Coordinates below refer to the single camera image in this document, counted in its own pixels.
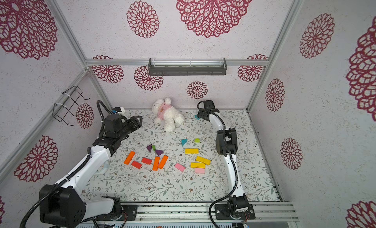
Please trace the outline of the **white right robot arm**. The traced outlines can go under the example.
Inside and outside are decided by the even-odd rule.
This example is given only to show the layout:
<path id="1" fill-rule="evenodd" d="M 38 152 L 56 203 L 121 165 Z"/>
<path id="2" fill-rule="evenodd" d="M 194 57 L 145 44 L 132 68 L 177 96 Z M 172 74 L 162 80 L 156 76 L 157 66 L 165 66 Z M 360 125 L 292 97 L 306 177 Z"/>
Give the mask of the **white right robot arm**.
<path id="1" fill-rule="evenodd" d="M 217 112 L 217 109 L 199 108 L 197 114 L 199 118 L 211 122 L 216 130 L 216 150 L 219 155 L 223 156 L 229 181 L 230 191 L 228 194 L 209 205 L 209 218 L 214 227 L 218 228 L 219 226 L 212 216 L 212 209 L 219 202 L 227 201 L 227 207 L 221 208 L 218 213 L 224 213 L 226 217 L 233 219 L 245 218 L 243 225 L 248 227 L 247 221 L 255 219 L 255 214 L 240 181 L 236 156 L 238 151 L 237 132 L 234 128 L 227 128 Z"/>

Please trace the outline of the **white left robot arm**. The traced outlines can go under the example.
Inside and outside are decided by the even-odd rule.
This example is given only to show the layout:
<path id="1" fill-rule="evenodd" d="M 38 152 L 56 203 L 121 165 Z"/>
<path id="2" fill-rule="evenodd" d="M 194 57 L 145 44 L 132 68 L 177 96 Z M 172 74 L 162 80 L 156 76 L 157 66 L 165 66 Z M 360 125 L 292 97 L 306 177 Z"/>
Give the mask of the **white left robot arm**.
<path id="1" fill-rule="evenodd" d="M 40 220 L 52 227 L 75 228 L 81 222 L 106 215 L 111 219 L 122 216 L 123 208 L 119 198 L 102 197 L 98 200 L 83 200 L 81 193 L 98 169 L 105 164 L 120 147 L 121 142 L 142 127 L 143 118 L 126 118 L 111 114 L 103 122 L 103 135 L 98 137 L 86 156 L 63 178 L 53 185 L 45 185 L 39 191 L 39 200 L 22 218 L 24 228 L 32 213 L 39 210 Z"/>

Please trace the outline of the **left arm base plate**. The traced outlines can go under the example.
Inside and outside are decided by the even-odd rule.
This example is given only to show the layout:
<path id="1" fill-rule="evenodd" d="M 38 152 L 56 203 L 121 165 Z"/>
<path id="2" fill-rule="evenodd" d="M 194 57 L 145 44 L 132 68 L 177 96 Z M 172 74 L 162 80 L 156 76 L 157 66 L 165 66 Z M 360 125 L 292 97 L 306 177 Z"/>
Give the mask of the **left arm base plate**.
<path id="1" fill-rule="evenodd" d="M 98 215 L 97 221 L 135 221 L 137 216 L 138 206 L 135 204 L 126 204 L 116 207 L 108 214 Z"/>

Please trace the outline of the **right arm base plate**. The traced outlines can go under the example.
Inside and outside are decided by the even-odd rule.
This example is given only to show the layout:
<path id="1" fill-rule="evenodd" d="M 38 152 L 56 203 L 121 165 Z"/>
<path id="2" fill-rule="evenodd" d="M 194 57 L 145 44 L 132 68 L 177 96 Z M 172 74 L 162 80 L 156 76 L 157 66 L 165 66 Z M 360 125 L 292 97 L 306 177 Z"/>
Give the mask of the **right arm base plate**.
<path id="1" fill-rule="evenodd" d="M 232 210 L 228 204 L 216 204 L 214 206 L 216 220 L 255 220 L 255 210 L 251 204 L 248 207 Z"/>

